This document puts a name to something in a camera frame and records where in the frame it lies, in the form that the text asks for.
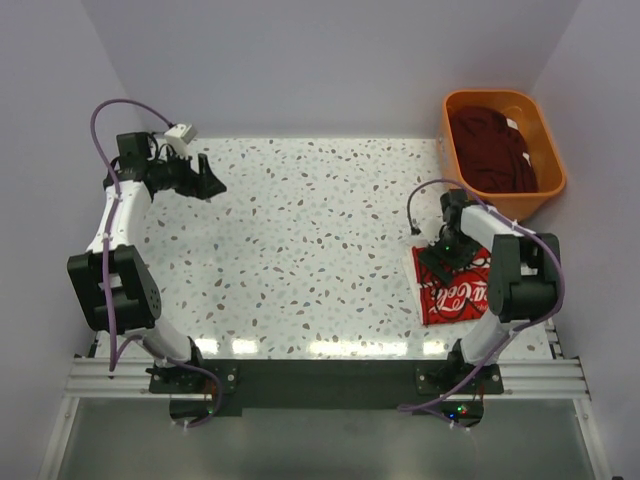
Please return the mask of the white t shirt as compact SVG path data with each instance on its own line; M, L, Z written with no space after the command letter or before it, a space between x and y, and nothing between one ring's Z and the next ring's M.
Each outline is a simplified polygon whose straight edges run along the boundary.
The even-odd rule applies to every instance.
M423 251L411 247L402 260L422 325L479 320L488 309L489 252L481 248L469 266L452 272L452 282L445 285L418 260Z

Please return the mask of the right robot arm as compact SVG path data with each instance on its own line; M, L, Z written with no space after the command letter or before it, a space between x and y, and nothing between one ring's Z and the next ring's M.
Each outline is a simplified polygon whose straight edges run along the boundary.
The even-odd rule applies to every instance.
M444 394L488 381L511 340L560 309L565 287L555 235L523 228L460 189L443 194L440 204L438 240L416 255L434 279L436 295L468 271L482 249L489 253L485 312L444 361L422 374L431 391Z

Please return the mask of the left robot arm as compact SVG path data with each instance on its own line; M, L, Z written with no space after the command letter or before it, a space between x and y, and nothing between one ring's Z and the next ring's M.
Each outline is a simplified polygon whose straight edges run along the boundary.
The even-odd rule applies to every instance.
M136 247L154 197L173 191L209 200L226 192L204 154L191 157L196 130L175 124L157 143L152 135L117 136L118 155L103 181L106 204L98 231L82 254L67 261L67 272L89 327L109 335L109 367L125 349L139 345L153 357L152 378L179 393L213 392L195 341L164 316L161 291Z

